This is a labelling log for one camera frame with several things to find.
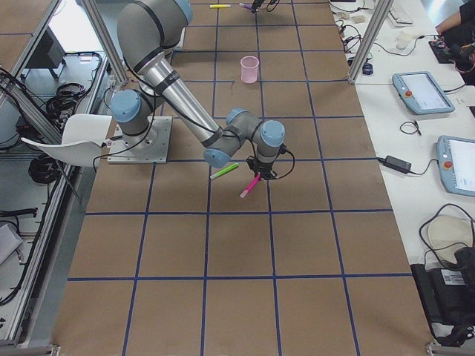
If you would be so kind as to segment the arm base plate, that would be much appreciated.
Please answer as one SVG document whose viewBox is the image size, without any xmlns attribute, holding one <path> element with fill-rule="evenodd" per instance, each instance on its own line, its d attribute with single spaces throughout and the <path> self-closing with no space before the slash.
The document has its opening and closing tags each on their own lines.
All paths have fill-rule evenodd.
<svg viewBox="0 0 475 356">
<path fill-rule="evenodd" d="M 116 124 L 116 136 L 120 139 L 111 144 L 107 161 L 110 164 L 165 164 L 168 159 L 172 118 L 170 116 L 149 116 L 150 129 L 138 136 L 128 136 Z"/>
</svg>

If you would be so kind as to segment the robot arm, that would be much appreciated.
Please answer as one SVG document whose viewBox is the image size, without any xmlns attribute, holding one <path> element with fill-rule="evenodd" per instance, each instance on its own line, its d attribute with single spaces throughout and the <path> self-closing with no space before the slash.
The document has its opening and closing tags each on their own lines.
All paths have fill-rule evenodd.
<svg viewBox="0 0 475 356">
<path fill-rule="evenodd" d="M 261 179 L 277 179 L 274 161 L 288 151 L 284 125 L 235 108 L 226 118 L 226 127 L 220 127 L 169 64 L 166 51 L 178 45 L 191 20 L 188 1 L 133 1 L 120 13 L 117 35 L 123 58 L 128 69 L 149 86 L 146 93 L 121 90 L 111 99 L 111 113 L 124 140 L 132 146 L 152 139 L 155 135 L 148 118 L 167 103 L 201 142 L 210 166 L 222 168 L 250 141 L 253 154 L 246 160 L 249 168 Z"/>
</svg>

